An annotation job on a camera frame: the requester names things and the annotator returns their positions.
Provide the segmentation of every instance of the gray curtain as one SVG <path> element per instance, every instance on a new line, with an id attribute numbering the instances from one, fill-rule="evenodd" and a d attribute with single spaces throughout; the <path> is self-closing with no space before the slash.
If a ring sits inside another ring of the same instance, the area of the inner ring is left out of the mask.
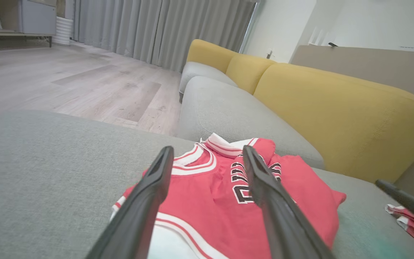
<path id="1" fill-rule="evenodd" d="M 76 0 L 73 39 L 180 72 L 193 39 L 239 51 L 248 0 Z"/>

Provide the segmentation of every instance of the jersey lettering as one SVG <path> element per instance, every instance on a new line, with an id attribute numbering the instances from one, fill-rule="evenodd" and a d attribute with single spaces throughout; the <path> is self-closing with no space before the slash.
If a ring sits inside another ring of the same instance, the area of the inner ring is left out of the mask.
<path id="1" fill-rule="evenodd" d="M 243 164 L 234 162 L 231 165 L 231 182 L 245 182 L 248 183 L 245 167 Z M 278 182 L 281 182 L 281 164 L 275 163 L 269 167 L 272 175 Z M 237 184 L 233 186 L 233 193 L 239 204 L 253 203 L 253 197 L 250 195 L 250 188 L 248 185 Z"/>
<path id="2" fill-rule="evenodd" d="M 248 185 L 235 185 L 233 187 L 233 192 L 235 193 L 237 203 L 253 203 L 253 197 L 250 196 L 250 189 L 248 188 Z"/>

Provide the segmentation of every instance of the yellow sofa backrest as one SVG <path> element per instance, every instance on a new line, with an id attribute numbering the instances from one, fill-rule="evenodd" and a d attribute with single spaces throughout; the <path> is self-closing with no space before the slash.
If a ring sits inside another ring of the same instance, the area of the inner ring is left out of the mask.
<path id="1" fill-rule="evenodd" d="M 253 95 L 263 73 L 276 61 L 237 54 L 228 65 L 226 75 L 231 78 L 239 88 Z"/>
<path id="2" fill-rule="evenodd" d="M 404 90 L 273 64 L 254 96 L 319 151 L 328 171 L 393 182 L 414 161 L 414 95 Z"/>
<path id="3" fill-rule="evenodd" d="M 239 88 L 253 95 L 264 71 L 275 61 L 238 54 L 203 40 L 193 40 L 186 62 L 194 61 L 214 67 L 231 78 Z"/>

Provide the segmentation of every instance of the sofa seat cushion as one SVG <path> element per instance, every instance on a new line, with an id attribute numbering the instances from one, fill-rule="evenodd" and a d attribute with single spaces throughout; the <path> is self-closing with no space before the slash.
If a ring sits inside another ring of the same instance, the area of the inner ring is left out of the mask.
<path id="1" fill-rule="evenodd" d="M 337 259 L 414 259 L 414 238 L 387 213 L 399 205 L 374 184 L 313 168 L 333 190 L 347 195 L 338 208 L 340 227 L 332 252 Z"/>
<path id="2" fill-rule="evenodd" d="M 186 84 L 191 80 L 191 78 L 196 76 L 209 77 L 237 87 L 237 84 L 220 70 L 198 62 L 187 62 L 186 65 L 184 65 L 183 72 L 181 74 L 179 92 L 184 94 Z"/>
<path id="3" fill-rule="evenodd" d="M 0 115 L 0 258 L 85 258 L 160 149 L 191 141 L 39 111 Z"/>
<path id="4" fill-rule="evenodd" d="M 254 137 L 272 139 L 279 155 L 299 155 L 324 168 L 322 156 L 297 131 L 248 92 L 207 77 L 186 87 L 177 136 L 199 141 L 216 133 L 228 142 Z"/>

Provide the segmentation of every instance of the wooden floor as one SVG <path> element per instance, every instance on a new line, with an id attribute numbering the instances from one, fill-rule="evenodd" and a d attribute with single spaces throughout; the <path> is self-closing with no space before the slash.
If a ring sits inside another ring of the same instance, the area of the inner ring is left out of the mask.
<path id="1" fill-rule="evenodd" d="M 73 43 L 0 51 L 0 113 L 47 110 L 174 136 L 180 74 Z"/>

